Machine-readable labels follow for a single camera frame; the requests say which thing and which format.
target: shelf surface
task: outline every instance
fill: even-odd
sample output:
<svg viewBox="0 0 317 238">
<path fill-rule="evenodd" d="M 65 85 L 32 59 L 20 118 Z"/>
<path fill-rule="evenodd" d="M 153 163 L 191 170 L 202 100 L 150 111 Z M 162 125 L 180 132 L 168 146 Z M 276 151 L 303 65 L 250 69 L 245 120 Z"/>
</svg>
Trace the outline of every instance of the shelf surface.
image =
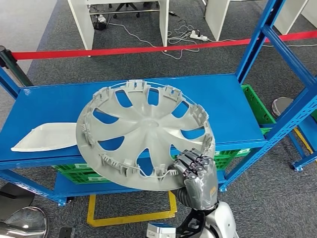
<svg viewBox="0 0 317 238">
<path fill-rule="evenodd" d="M 233 150 L 261 147 L 266 142 L 249 104 L 233 74 L 146 79 L 171 85 L 204 107 L 216 138 L 216 149 Z M 82 161 L 77 146 L 44 152 L 12 152 L 11 148 L 32 128 L 48 122 L 76 122 L 92 95 L 122 81 L 36 86 L 22 89 L 0 133 L 0 169 L 4 163 L 36 160 L 37 166 L 59 164 L 61 158 Z"/>
<path fill-rule="evenodd" d="M 218 183 L 224 183 L 224 171 L 217 171 Z M 110 194 L 120 192 L 140 191 L 134 188 L 124 187 L 114 182 L 75 184 L 63 174 L 58 172 L 56 178 L 54 194 L 59 197 L 85 196 L 91 194 Z"/>
</svg>

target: floor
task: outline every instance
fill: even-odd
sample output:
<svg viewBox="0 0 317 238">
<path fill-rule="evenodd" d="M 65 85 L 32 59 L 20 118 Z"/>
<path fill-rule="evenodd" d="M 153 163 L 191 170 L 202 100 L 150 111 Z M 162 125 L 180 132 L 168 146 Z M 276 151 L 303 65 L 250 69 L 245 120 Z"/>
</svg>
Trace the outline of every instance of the floor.
<svg viewBox="0 0 317 238">
<path fill-rule="evenodd" d="M 0 29 L 1 43 L 8 49 L 83 48 L 66 0 L 26 0 L 23 1 L 23 5 L 19 1 L 19 7 L 16 7 L 17 0 L 0 0 L 0 3 L 4 6 L 0 9 L 0 20 L 2 26 L 5 26 Z M 263 1 L 231 3 L 220 40 L 249 37 L 263 4 Z M 20 10 L 14 13 L 12 9 L 16 8 Z M 171 0 L 171 10 L 212 39 L 202 17 L 197 17 L 202 16 L 203 11 L 200 0 Z M 14 28 L 10 27 L 12 19 L 18 23 Z M 177 17 L 170 17 L 170 30 L 174 33 L 174 29 L 181 26 L 182 22 L 179 20 Z M 137 19 L 134 14 L 118 15 L 112 22 L 124 24 L 131 33 L 154 45 L 162 44 L 158 27 L 159 16 L 155 13 L 143 13 Z M 306 19 L 299 17 L 291 31 L 314 29 Z M 23 37 L 17 37 L 17 33 Z M 297 45 L 315 43 L 315 39 L 292 42 Z M 95 49 L 146 45 L 118 26 L 96 31 L 94 42 Z M 184 52 L 180 60 L 168 58 L 162 53 L 145 53 L 22 61 L 20 65 L 28 71 L 28 76 L 35 85 L 198 75 L 233 72 L 245 49 L 245 46 L 202 49 L 199 53 Z M 317 47 L 292 49 L 311 72 L 317 73 Z M 300 80 L 272 48 L 261 50 L 246 83 L 251 84 L 267 108 L 277 97 L 294 98 L 303 88 Z M 0 128 L 12 103 L 12 99 L 0 89 Z M 219 194 L 219 199 L 231 206 L 241 238 L 314 238 L 317 233 L 317 163 L 305 167 L 303 173 L 296 173 L 289 168 L 291 162 L 299 158 L 288 138 L 283 139 L 228 187 L 228 192 Z M 228 169 L 239 161 L 233 160 Z M 54 186 L 56 175 L 51 167 L 17 171 L 48 187 Z M 54 202 L 35 196 L 32 205 L 43 209 L 50 218 L 50 238 L 57 237 L 62 226 L 74 227 L 78 238 L 145 237 L 147 222 L 92 228 L 86 223 L 88 203 L 88 197 L 77 197 L 66 207 L 59 208 Z M 95 218 L 167 209 L 168 202 L 166 192 L 100 195 L 97 198 Z M 177 226 L 188 213 L 187 208 L 177 203 L 175 218 L 162 221 Z"/>
</svg>

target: blue metal shelf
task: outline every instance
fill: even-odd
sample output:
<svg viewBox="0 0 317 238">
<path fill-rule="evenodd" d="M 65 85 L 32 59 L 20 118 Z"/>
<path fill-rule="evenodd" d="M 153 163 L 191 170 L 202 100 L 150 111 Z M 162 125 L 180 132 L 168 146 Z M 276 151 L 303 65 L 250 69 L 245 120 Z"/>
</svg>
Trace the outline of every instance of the blue metal shelf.
<svg viewBox="0 0 317 238">
<path fill-rule="evenodd" d="M 219 183 L 223 183 L 225 172 L 217 171 Z M 54 193 L 57 197 L 69 196 L 85 196 L 90 194 L 110 194 L 120 192 L 136 192 L 140 191 L 134 188 L 121 186 L 113 182 L 106 183 L 91 183 L 91 184 L 75 184 L 61 173 L 58 172 L 56 178 Z"/>
<path fill-rule="evenodd" d="M 229 174 L 218 171 L 220 191 L 226 191 L 227 186 L 305 118 L 309 119 L 300 124 L 300 128 L 312 147 L 316 147 L 315 138 L 312 138 L 311 128 L 312 125 L 310 122 L 306 124 L 306 121 L 310 120 L 309 115 L 317 108 L 317 78 L 314 78 L 272 29 L 285 1 L 268 0 L 235 74 L 149 79 L 151 82 L 169 84 L 179 88 L 185 95 L 204 107 L 209 114 L 209 121 L 216 138 L 217 151 L 253 148 Z M 264 138 L 241 89 L 241 84 L 250 71 L 266 37 L 269 38 L 279 53 L 302 80 L 306 88 L 279 117 Z M 16 99 L 7 122 L 0 133 L 0 178 L 48 197 L 59 205 L 66 205 L 68 196 L 135 191 L 113 183 L 75 185 L 60 174 L 57 175 L 55 189 L 52 191 L 9 170 L 84 163 L 76 146 L 36 153 L 12 152 L 10 148 L 31 129 L 42 123 L 75 122 L 82 109 L 91 99 L 93 93 L 101 87 L 111 86 L 114 83 L 19 88 L 0 68 L 0 84 Z M 143 153 L 141 156 L 148 157 L 149 155 Z M 313 159 L 313 156 L 315 155 L 309 155 L 304 161 L 301 161 L 302 165 Z"/>
<path fill-rule="evenodd" d="M 300 132 L 312 150 L 312 153 L 306 156 L 301 146 L 296 140 L 294 136 L 290 135 L 290 138 L 294 145 L 300 153 L 301 160 L 294 162 L 294 169 L 297 171 L 302 171 L 303 166 L 308 165 L 317 159 L 317 123 L 312 116 L 308 116 L 298 126 Z"/>
<path fill-rule="evenodd" d="M 306 117 L 298 129 L 313 151 L 317 151 L 317 123 L 312 116 Z"/>
<path fill-rule="evenodd" d="M 254 148 L 266 140 L 233 74 L 149 79 L 171 84 L 203 106 L 217 138 L 217 150 Z M 20 90 L 0 133 L 0 169 L 24 165 L 32 160 L 36 166 L 82 163 L 77 146 L 44 152 L 13 152 L 17 144 L 32 128 L 47 122 L 76 122 L 92 95 L 115 82 L 66 84 L 28 87 Z M 149 157 L 143 153 L 141 157 Z"/>
</svg>

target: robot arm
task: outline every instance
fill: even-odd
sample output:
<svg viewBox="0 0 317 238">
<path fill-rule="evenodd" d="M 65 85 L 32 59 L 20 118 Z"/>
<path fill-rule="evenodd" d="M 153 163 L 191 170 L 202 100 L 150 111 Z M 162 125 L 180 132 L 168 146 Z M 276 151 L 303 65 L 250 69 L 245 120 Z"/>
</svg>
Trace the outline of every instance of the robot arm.
<svg viewBox="0 0 317 238">
<path fill-rule="evenodd" d="M 179 227 L 149 223 L 149 238 L 239 238 L 230 207 L 217 199 L 214 161 L 200 151 L 185 150 L 171 166 L 184 178 L 185 187 L 172 191 L 191 212 Z"/>
</svg>

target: red barrier tape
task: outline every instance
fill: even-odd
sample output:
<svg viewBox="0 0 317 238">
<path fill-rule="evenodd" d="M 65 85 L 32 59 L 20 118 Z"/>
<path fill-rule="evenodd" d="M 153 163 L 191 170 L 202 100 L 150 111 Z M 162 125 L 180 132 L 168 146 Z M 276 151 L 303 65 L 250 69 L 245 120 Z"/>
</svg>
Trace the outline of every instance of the red barrier tape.
<svg viewBox="0 0 317 238">
<path fill-rule="evenodd" d="M 282 41 L 295 41 L 310 38 L 317 38 L 316 31 L 290 33 L 285 36 L 280 36 Z M 250 39 L 212 42 L 197 45 L 181 45 L 181 46 L 168 46 L 168 47 L 134 47 L 134 48 L 114 48 L 114 49 L 99 49 L 99 50 L 69 50 L 69 51 L 39 51 L 39 52 L 14 52 L 13 56 L 16 60 L 37 60 L 37 59 L 51 59 L 51 58 L 66 58 L 66 57 L 84 57 L 84 56 L 109 56 L 122 54 L 135 54 L 146 52 L 159 51 L 179 51 L 184 49 L 197 48 L 211 48 L 223 46 L 239 46 L 248 45 Z"/>
</svg>

